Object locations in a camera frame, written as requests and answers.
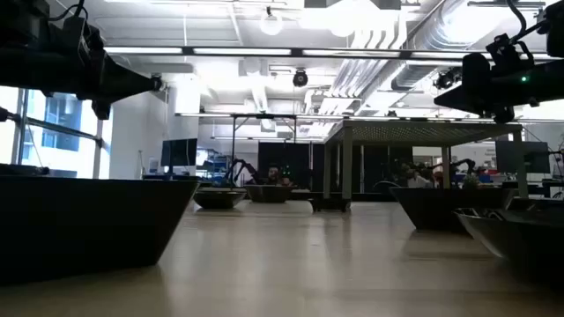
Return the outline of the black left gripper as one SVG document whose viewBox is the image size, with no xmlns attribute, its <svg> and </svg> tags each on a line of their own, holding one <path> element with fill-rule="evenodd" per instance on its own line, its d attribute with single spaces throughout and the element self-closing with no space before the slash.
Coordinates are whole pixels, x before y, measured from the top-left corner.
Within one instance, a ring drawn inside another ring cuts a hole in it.
<svg viewBox="0 0 564 317">
<path fill-rule="evenodd" d="M 93 91 L 93 82 L 101 85 Z M 107 52 L 85 47 L 70 52 L 0 46 L 0 85 L 75 94 L 91 100 L 99 120 L 108 120 L 112 105 L 162 88 L 160 77 L 145 77 L 116 63 Z"/>
</svg>

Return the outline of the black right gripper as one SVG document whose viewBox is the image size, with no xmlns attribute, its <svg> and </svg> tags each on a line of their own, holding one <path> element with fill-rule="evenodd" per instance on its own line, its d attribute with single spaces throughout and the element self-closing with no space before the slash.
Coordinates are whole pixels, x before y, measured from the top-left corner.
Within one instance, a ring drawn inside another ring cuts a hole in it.
<svg viewBox="0 0 564 317">
<path fill-rule="evenodd" d="M 564 60 L 537 64 L 529 70 L 510 75 L 507 97 L 500 87 L 492 84 L 492 79 L 508 69 L 508 58 L 504 54 L 491 54 L 491 57 L 493 65 L 482 54 L 466 55 L 463 58 L 462 84 L 435 97 L 435 105 L 504 124 L 515 119 L 512 106 L 564 100 Z M 508 101 L 512 106 L 496 106 L 507 105 Z"/>
</svg>

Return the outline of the small square black mini plate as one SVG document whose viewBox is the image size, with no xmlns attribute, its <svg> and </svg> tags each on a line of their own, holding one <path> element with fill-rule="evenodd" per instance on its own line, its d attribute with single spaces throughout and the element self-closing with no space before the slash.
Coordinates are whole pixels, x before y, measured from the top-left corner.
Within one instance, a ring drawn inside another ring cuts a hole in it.
<svg viewBox="0 0 564 317">
<path fill-rule="evenodd" d="M 417 231 L 466 233 L 454 210 L 502 209 L 518 196 L 512 188 L 391 188 Z"/>
</svg>

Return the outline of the large square black mini plate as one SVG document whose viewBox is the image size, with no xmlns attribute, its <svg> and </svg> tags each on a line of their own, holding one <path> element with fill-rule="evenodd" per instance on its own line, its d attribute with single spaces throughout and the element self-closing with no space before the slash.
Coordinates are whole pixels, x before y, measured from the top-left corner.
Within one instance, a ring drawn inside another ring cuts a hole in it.
<svg viewBox="0 0 564 317">
<path fill-rule="evenodd" d="M 198 187 L 0 176 L 0 285 L 153 266 Z"/>
</svg>

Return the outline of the glossy round black mini plate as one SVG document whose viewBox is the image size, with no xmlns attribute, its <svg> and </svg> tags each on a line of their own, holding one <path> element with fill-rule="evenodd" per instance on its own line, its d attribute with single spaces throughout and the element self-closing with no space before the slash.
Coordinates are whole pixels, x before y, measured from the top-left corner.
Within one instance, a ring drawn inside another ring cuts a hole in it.
<svg viewBox="0 0 564 317">
<path fill-rule="evenodd" d="M 564 293 L 564 201 L 515 197 L 453 215 L 514 274 Z"/>
</svg>

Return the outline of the round black mini bowl plate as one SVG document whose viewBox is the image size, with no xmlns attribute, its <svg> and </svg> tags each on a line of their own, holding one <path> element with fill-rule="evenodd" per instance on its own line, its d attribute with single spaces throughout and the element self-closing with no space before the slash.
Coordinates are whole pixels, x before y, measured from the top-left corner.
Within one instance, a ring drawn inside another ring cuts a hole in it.
<svg viewBox="0 0 564 317">
<path fill-rule="evenodd" d="M 195 193 L 193 199 L 203 209 L 230 210 L 240 203 L 246 194 L 246 191 L 228 188 L 203 188 Z"/>
</svg>

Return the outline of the wavy rim square black plate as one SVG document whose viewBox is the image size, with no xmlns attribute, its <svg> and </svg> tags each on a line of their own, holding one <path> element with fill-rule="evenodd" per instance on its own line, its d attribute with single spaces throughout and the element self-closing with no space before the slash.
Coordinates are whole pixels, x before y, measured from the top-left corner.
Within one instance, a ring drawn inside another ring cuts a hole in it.
<svg viewBox="0 0 564 317">
<path fill-rule="evenodd" d="M 254 203 L 284 203 L 293 191 L 292 187 L 278 185 L 247 185 L 245 189 Z"/>
</svg>

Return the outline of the flower shaped black mini plate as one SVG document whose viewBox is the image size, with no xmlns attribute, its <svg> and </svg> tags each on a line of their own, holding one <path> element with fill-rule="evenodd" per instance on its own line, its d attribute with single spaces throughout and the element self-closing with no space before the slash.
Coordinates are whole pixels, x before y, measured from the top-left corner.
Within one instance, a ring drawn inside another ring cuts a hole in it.
<svg viewBox="0 0 564 317">
<path fill-rule="evenodd" d="M 330 211 L 346 213 L 350 210 L 351 201 L 342 198 L 312 198 L 308 200 L 313 212 Z"/>
</svg>

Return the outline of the black computer monitor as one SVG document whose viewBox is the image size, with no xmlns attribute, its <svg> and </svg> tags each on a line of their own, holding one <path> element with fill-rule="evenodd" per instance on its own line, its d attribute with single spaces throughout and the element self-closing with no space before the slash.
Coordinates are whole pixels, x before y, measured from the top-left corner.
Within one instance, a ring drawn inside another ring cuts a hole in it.
<svg viewBox="0 0 564 317">
<path fill-rule="evenodd" d="M 160 165 L 173 170 L 176 166 L 197 165 L 197 139 L 173 139 L 162 143 Z"/>
<path fill-rule="evenodd" d="M 517 152 L 514 141 L 496 141 L 496 167 L 502 173 L 516 173 L 518 163 L 524 162 L 527 173 L 550 173 L 548 144 L 545 142 L 522 142 L 523 150 Z"/>
</svg>

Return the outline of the long linear ceiling light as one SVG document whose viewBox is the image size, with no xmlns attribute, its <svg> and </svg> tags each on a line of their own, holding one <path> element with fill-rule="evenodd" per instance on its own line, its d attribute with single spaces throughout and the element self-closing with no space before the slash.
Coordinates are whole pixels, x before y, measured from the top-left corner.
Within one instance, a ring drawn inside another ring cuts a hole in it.
<svg viewBox="0 0 564 317">
<path fill-rule="evenodd" d="M 292 58 L 345 58 L 382 60 L 461 60 L 465 50 L 408 50 L 408 49 L 352 49 L 352 48 L 258 48 L 258 47 L 106 47 L 113 55 L 170 55 L 170 56 L 262 56 Z"/>
</svg>

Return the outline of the round pendant lamp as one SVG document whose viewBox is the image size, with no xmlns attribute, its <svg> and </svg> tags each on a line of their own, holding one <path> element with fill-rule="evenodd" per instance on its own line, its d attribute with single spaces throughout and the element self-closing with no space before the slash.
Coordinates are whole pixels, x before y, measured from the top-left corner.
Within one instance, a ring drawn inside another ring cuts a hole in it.
<svg viewBox="0 0 564 317">
<path fill-rule="evenodd" d="M 283 29 L 283 18 L 271 6 L 266 6 L 259 22 L 259 28 L 267 35 L 278 35 Z"/>
</svg>

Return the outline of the silver ventilation duct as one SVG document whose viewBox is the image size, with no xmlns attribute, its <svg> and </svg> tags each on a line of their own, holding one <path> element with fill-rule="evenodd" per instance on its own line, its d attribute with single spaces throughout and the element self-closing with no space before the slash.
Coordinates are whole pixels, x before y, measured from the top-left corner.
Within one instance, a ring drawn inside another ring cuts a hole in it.
<svg viewBox="0 0 564 317">
<path fill-rule="evenodd" d="M 471 45 L 470 35 L 462 35 L 464 18 L 468 18 L 469 0 L 443 0 L 438 9 L 407 41 L 413 50 L 462 50 Z M 403 61 L 401 71 L 392 79 L 391 88 L 399 91 L 412 89 L 423 77 L 433 71 L 432 66 L 418 66 Z"/>
</svg>

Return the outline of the black background frame stand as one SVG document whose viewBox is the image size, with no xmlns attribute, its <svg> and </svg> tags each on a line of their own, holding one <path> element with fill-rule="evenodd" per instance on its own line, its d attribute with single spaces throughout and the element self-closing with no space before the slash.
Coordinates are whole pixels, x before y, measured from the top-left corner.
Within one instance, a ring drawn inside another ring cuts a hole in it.
<svg viewBox="0 0 564 317">
<path fill-rule="evenodd" d="M 289 126 L 290 130 L 293 132 L 293 142 L 296 143 L 297 141 L 297 115 L 296 114 L 271 114 L 271 113 L 247 113 L 247 114 L 230 114 L 230 117 L 233 118 L 233 125 L 232 125 L 232 137 L 231 137 L 231 165 L 230 165 L 230 178 L 229 184 L 230 188 L 233 188 L 235 185 L 234 181 L 234 167 L 235 167 L 235 138 L 236 138 L 236 131 L 243 126 L 249 119 L 257 119 L 257 120 L 272 120 L 281 119 L 284 123 L 287 123 L 287 120 L 293 120 L 293 126 Z M 244 120 L 241 124 L 237 125 L 237 119 L 243 118 Z M 289 137 L 280 137 L 280 136 L 247 136 L 246 139 L 248 140 L 268 140 L 268 141 L 283 141 L 286 142 L 290 140 Z"/>
</svg>

